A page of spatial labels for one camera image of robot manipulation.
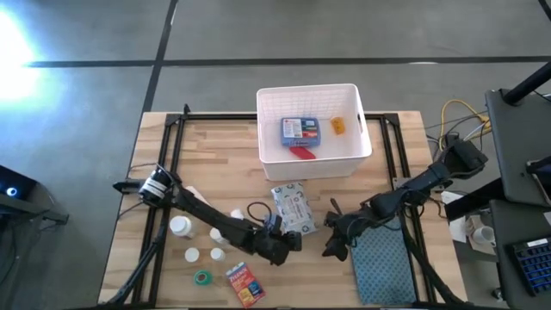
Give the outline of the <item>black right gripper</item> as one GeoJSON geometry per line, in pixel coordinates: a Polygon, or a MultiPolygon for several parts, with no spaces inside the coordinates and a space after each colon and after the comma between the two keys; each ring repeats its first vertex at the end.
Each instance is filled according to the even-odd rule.
{"type": "Polygon", "coordinates": [[[334,211],[325,215],[325,226],[332,229],[332,234],[325,243],[323,257],[336,257],[344,262],[348,257],[347,245],[356,245],[356,238],[375,223],[375,214],[371,208],[360,208],[343,214],[335,198],[330,199],[334,211]]]}

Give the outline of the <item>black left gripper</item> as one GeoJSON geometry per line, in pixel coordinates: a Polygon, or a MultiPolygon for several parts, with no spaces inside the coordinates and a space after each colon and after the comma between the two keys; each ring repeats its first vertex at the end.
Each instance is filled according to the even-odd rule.
{"type": "Polygon", "coordinates": [[[256,230],[252,237],[254,252],[276,266],[285,263],[290,251],[302,250],[301,233],[289,231],[282,234],[281,226],[280,215],[267,214],[263,220],[264,229],[256,230]]]}

